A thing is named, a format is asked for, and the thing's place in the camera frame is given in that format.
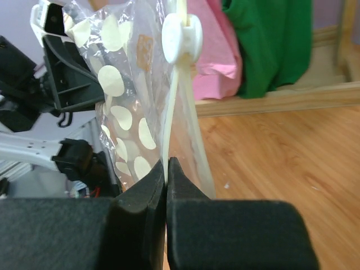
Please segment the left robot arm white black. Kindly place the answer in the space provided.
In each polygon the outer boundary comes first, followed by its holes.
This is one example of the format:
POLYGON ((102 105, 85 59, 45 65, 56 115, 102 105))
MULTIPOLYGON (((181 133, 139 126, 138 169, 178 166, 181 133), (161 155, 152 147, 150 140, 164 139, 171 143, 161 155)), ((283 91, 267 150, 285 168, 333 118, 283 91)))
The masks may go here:
POLYGON ((74 113, 91 111, 104 100, 98 80, 74 43, 50 34, 42 41, 46 72, 36 78, 35 62, 1 38, 1 124, 9 130, 1 135, 1 158, 60 172, 70 181, 83 182, 92 197, 116 197, 122 188, 106 151, 96 152, 83 139, 19 136, 44 113, 57 117, 57 126, 66 128, 74 113))

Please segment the clear polka dot zip bag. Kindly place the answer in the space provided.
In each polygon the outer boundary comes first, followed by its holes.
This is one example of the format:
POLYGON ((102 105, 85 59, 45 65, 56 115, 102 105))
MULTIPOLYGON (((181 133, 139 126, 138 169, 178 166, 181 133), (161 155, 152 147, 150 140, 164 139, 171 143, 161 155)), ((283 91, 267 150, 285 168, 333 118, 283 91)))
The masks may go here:
POLYGON ((185 54, 169 64, 161 41, 168 14, 189 26, 186 1, 123 1, 96 12, 72 1, 63 11, 66 33, 103 90, 105 100, 95 105, 100 140, 123 188, 175 157, 186 177, 214 198, 192 89, 194 63, 185 54))

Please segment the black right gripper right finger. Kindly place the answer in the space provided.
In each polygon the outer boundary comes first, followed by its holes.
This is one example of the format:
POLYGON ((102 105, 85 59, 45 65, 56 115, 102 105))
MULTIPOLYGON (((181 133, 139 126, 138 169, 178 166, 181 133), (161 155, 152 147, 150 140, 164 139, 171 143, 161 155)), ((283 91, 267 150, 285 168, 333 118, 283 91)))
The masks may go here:
POLYGON ((169 160, 171 269, 319 269, 301 214, 279 200, 212 200, 169 160))

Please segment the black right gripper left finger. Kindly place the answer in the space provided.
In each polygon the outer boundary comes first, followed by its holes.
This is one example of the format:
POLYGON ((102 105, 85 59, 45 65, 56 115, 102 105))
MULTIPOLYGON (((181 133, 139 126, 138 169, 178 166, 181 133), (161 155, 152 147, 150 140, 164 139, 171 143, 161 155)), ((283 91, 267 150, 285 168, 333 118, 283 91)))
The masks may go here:
POLYGON ((3 199, 2 269, 162 269, 161 162, 118 197, 3 199))

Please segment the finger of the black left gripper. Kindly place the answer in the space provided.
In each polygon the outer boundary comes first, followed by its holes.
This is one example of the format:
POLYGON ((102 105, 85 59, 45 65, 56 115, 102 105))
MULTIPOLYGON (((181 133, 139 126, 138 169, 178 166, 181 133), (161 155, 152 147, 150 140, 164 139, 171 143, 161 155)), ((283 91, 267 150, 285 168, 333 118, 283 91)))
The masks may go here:
POLYGON ((50 96, 57 110, 93 110, 105 96, 73 42, 45 35, 42 38, 50 96))

